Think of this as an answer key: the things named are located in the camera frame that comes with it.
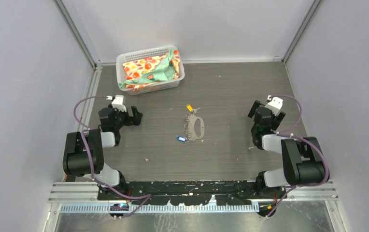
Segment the yellow tagged key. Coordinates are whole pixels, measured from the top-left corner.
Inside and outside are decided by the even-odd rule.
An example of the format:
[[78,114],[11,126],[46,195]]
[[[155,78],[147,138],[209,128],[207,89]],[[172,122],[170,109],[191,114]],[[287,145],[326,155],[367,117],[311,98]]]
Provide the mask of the yellow tagged key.
[[190,104],[186,105],[187,110],[189,111],[190,114],[195,114],[198,110],[200,110],[201,108],[194,108],[193,106],[191,106]]

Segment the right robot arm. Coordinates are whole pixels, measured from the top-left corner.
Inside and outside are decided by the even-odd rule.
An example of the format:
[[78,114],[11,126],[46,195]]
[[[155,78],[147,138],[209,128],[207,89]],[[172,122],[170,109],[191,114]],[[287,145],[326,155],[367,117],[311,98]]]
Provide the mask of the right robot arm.
[[283,100],[277,97],[266,104],[255,101],[248,117],[253,119],[252,142],[256,148],[278,153],[282,167],[262,171],[255,179],[255,191],[268,198],[278,187],[317,186],[329,180],[329,169],[315,137],[281,135],[276,130],[285,117]]

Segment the blue tagged key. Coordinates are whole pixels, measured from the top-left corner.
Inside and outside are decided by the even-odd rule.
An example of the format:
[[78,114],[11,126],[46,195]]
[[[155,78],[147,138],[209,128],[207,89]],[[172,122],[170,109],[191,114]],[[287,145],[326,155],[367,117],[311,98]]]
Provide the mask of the blue tagged key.
[[183,143],[186,143],[188,141],[188,139],[185,136],[177,136],[176,140]]

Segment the metal key organizer plate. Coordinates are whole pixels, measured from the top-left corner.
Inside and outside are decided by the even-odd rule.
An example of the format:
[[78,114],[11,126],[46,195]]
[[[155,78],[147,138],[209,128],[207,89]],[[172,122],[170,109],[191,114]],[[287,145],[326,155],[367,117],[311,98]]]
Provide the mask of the metal key organizer plate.
[[204,137],[204,120],[195,114],[187,114],[185,117],[185,134],[190,142],[201,140]]

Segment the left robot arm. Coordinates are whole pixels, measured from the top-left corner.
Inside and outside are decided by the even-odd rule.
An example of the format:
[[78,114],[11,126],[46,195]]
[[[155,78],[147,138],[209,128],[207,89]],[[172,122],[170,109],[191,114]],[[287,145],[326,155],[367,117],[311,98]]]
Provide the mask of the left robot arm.
[[143,114],[135,106],[131,111],[132,115],[108,106],[98,112],[98,128],[68,133],[62,162],[65,174],[91,178],[99,184],[100,190],[109,192],[116,200],[124,199],[128,184],[120,171],[105,163],[103,150],[119,145],[121,128],[141,124]]

